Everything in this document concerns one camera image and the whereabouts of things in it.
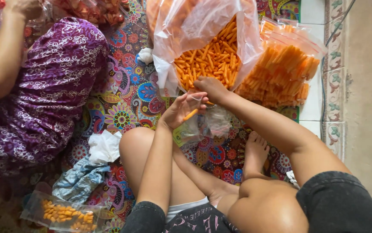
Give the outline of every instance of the person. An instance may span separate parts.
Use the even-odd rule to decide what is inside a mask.
[[[23,55],[24,28],[38,0],[9,0],[0,28],[0,177],[42,165],[62,151],[106,65],[104,35],[83,19],[55,23]]]
[[[199,110],[223,106],[251,126],[243,182],[228,184],[195,166],[172,143],[172,131],[190,112],[182,95],[156,131],[135,128],[120,141],[121,162],[137,204],[121,233],[372,232],[372,198],[359,180],[312,132],[274,111],[199,77]],[[290,159],[298,184],[261,174],[270,141]]]

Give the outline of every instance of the floral wall tile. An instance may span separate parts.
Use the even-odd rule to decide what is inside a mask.
[[[341,24],[342,16],[326,23],[324,27],[324,42],[327,42],[334,30],[339,26],[328,43],[328,53],[324,57],[324,71],[332,71],[344,66],[346,44],[346,22]]]
[[[325,0],[325,23],[340,17],[346,8],[346,0]]]
[[[344,68],[324,73],[325,121],[343,121],[345,96]]]
[[[345,122],[325,122],[325,144],[344,162]]]

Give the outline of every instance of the wire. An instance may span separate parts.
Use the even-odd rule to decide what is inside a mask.
[[[337,27],[334,29],[334,32],[330,35],[330,37],[328,38],[327,42],[325,43],[325,46],[328,47],[328,44],[330,43],[331,39],[333,38],[333,36],[335,35],[335,33],[337,32],[337,30],[340,28],[340,26],[342,25],[344,19],[347,17],[348,13],[350,12],[351,10],[351,7],[353,6],[353,4],[355,3],[356,0],[353,0],[351,1],[350,5],[348,6],[346,12],[344,13],[344,16],[343,18],[341,19],[340,23],[337,25]],[[322,115],[321,115],[321,140],[324,140],[324,117],[325,117],[325,107],[327,106],[327,99],[326,99],[326,96],[325,96],[325,90],[324,90],[324,58],[321,60],[321,84],[322,84],[322,88],[323,88],[323,105],[321,106],[322,107]]]

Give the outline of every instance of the floral pattern rug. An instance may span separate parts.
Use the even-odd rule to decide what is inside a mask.
[[[298,19],[297,0],[257,0],[259,15],[276,18]],[[157,72],[153,64],[146,66],[137,59],[138,52],[148,47],[145,4],[142,0],[130,0],[130,12],[118,29],[106,29],[110,44],[107,68],[97,78],[90,98],[84,106],[82,120],[76,125],[63,156],[44,167],[24,172],[21,177],[0,181],[0,232],[52,232],[35,223],[19,219],[23,205],[34,189],[50,193],[51,187],[62,171],[66,171],[88,156],[88,138],[103,130],[112,133],[135,127],[155,129],[157,120],[173,103],[173,98],[159,95]],[[26,29],[25,47],[38,36]],[[286,107],[277,112],[298,122],[299,108]],[[251,128],[233,116],[232,127],[226,137],[205,138],[200,142],[181,145],[190,161],[231,184],[240,185],[244,162],[244,145]],[[264,166],[267,176],[284,180],[291,165],[287,156],[271,146]],[[119,160],[111,165],[106,180],[91,194],[88,204],[105,205],[109,209],[103,232],[116,233],[135,204],[135,198],[127,182]]]

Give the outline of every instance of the purple batik dress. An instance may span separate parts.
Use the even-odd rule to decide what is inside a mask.
[[[15,87],[0,99],[0,176],[45,164],[64,149],[107,55],[104,35],[72,17],[35,42]]]

